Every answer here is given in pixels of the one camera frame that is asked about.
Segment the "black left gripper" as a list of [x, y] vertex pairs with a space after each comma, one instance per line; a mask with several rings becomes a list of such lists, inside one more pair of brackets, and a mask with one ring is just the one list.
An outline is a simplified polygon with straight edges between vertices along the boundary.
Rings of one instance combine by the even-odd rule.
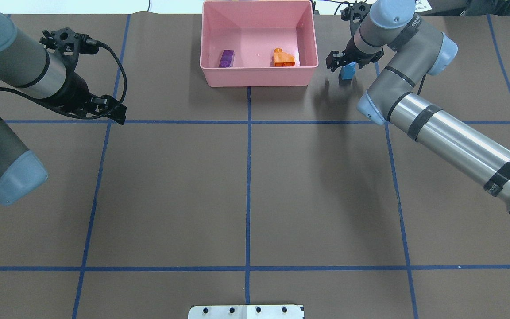
[[67, 115], [107, 117], [120, 125], [126, 121], [126, 106], [111, 95], [97, 96], [89, 92], [86, 81], [77, 73], [67, 73], [62, 87], [47, 98], [47, 103]]

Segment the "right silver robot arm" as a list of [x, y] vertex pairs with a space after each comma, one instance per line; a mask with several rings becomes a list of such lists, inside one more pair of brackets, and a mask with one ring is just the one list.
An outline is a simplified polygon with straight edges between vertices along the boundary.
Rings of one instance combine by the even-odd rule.
[[414, 92], [425, 75], [438, 75], [459, 47], [415, 12], [413, 0], [358, 2], [341, 12], [352, 36], [342, 52], [326, 57], [331, 71], [355, 63], [375, 63], [384, 48], [394, 57], [357, 103], [370, 121], [389, 122], [469, 176], [510, 214], [510, 150]]

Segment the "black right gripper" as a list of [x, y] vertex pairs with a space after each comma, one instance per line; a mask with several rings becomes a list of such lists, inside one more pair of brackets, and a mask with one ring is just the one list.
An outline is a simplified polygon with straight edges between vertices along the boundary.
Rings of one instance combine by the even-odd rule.
[[375, 63], [384, 56], [384, 49], [375, 48], [373, 53], [362, 52], [355, 44], [355, 39], [351, 38], [344, 51], [331, 51], [326, 57], [326, 67], [334, 72], [338, 67], [343, 67], [355, 62], [360, 69], [369, 63]]

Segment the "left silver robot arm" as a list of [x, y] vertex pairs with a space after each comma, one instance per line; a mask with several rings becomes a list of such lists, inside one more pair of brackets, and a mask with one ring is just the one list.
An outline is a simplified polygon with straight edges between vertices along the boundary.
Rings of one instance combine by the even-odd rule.
[[[79, 56], [105, 49], [120, 70], [120, 99], [97, 96], [76, 73]], [[108, 118], [123, 125], [127, 91], [126, 72], [114, 50], [104, 42], [65, 27], [44, 30], [36, 41], [0, 12], [0, 92], [14, 93], [47, 110], [80, 121]], [[0, 204], [14, 204], [48, 179], [37, 155], [0, 117]]]

